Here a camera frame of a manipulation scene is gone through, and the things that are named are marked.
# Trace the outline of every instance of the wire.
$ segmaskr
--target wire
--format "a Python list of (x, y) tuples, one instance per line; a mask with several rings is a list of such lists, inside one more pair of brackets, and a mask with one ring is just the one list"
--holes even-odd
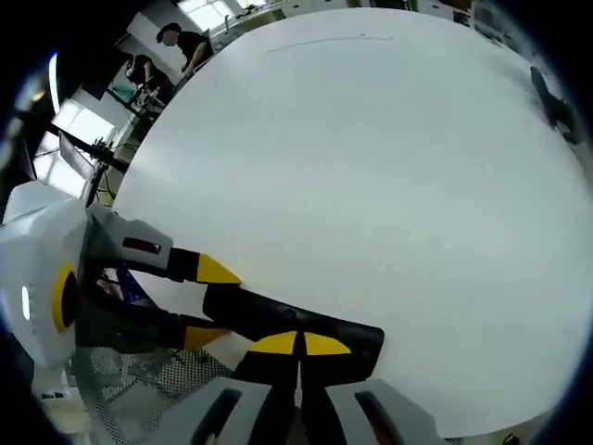
[(97, 192), (109, 193), (109, 196), (111, 197), (111, 199), (115, 199), (115, 194), (113, 192), (111, 192), (110, 190), (107, 190), (106, 188), (98, 188)]
[(84, 159), (84, 161), (85, 161), (87, 164), (89, 164), (91, 167), (94, 167), (94, 166), (95, 166), (95, 165), (94, 165), (94, 164), (93, 164), (93, 163), (92, 163), (92, 162), (91, 162), (89, 159), (87, 159), (87, 158), (84, 156), (84, 154), (83, 154), (83, 153), (85, 153), (85, 154), (86, 154), (86, 152), (85, 152), (83, 149), (81, 149), (81, 148), (78, 148), (77, 146), (75, 146), (74, 148), (76, 148), (76, 150), (78, 151), (78, 154), (79, 154), (79, 155), (81, 155), (81, 158), (83, 158), (83, 159)]
[(43, 156), (51, 155), (52, 153), (56, 153), (57, 151), (59, 151), (59, 148), (54, 148), (53, 150), (44, 151), (43, 153), (40, 153), (39, 155), (35, 155), (33, 157), (33, 159), (42, 158)]
[(111, 280), (111, 279), (109, 279), (109, 278), (105, 278), (105, 277), (103, 277), (103, 276), (102, 276), (101, 278), (99, 278), (99, 280), (100, 280), (100, 281), (104, 281), (104, 282), (106, 282), (106, 283), (109, 283), (109, 284), (111, 284), (111, 285), (118, 285), (118, 286), (121, 286), (121, 283), (120, 283), (119, 281)]
[(105, 177), (105, 185), (107, 186), (107, 192), (111, 195), (112, 199), (115, 199), (115, 193), (111, 191), (111, 187), (109, 186), (109, 180), (107, 178), (107, 172), (103, 173)]

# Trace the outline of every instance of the person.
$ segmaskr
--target person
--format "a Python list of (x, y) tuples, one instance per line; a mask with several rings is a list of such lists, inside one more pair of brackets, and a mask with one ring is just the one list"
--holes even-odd
[(178, 23), (165, 25), (157, 34), (157, 42), (165, 46), (179, 46), (186, 58), (182, 68), (184, 77), (191, 76), (194, 68), (214, 56), (212, 43), (208, 37), (197, 32), (182, 31)]
[(159, 70), (149, 56), (144, 54), (128, 55), (126, 77), (136, 87), (149, 90), (158, 88), (157, 99), (167, 105), (173, 97), (173, 83), (167, 74)]

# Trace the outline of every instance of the white table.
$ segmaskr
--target white table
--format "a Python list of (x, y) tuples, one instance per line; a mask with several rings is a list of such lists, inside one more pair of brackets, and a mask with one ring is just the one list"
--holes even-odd
[[(591, 320), (592, 208), (526, 62), (385, 9), (232, 43), (157, 120), (115, 205), (248, 289), (382, 327), (375, 375), (443, 437), (563, 393)], [(141, 281), (164, 309), (201, 313), (201, 286)], [(235, 366), (247, 346), (210, 350)]]

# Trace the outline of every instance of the cable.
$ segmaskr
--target cable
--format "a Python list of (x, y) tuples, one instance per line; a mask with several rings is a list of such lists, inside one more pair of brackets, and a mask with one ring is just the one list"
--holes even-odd
[(94, 164), (83, 155), (83, 153), (86, 153), (84, 150), (78, 148), (77, 146), (75, 146), (74, 148), (78, 150), (78, 154), (81, 155), (81, 157), (86, 161), (87, 164), (89, 164), (91, 167), (94, 167)]
[(139, 144), (132, 144), (130, 142), (124, 142), (123, 144), (119, 144), (118, 146), (116, 146), (114, 149), (124, 148), (125, 146), (127, 146), (129, 148), (138, 148), (140, 145)]
[(97, 192), (109, 193), (109, 196), (111, 197), (111, 199), (115, 199), (115, 194), (113, 192), (111, 192), (110, 190), (107, 190), (106, 188), (97, 188)]
[(109, 186), (109, 180), (107, 178), (107, 172), (103, 173), (105, 176), (105, 184), (107, 186), (107, 192), (109, 193), (109, 195), (111, 196), (111, 199), (115, 199), (115, 193), (113, 193), (111, 191), (111, 187)]
[(44, 151), (43, 153), (40, 153), (39, 155), (33, 156), (33, 159), (42, 158), (43, 156), (51, 155), (52, 153), (56, 153), (57, 151), (59, 151), (59, 148), (54, 148), (53, 150)]

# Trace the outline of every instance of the window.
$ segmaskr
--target window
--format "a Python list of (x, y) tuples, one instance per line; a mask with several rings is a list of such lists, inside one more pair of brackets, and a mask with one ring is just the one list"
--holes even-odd
[(249, 5), (253, 5), (253, 6), (264, 6), (266, 4), (266, 0), (236, 0), (236, 2), (243, 9), (247, 9), (247, 7)]
[[(109, 122), (72, 100), (61, 105), (53, 123), (87, 144), (92, 144), (98, 138), (108, 140), (114, 130)], [(96, 160), (88, 154), (81, 155), (90, 168), (96, 164)], [(86, 180), (61, 157), (57, 136), (45, 134), (33, 164), (38, 179), (74, 197), (81, 195)]]
[(222, 0), (184, 0), (179, 7), (202, 31), (213, 30), (224, 24), (224, 18), (234, 17)]

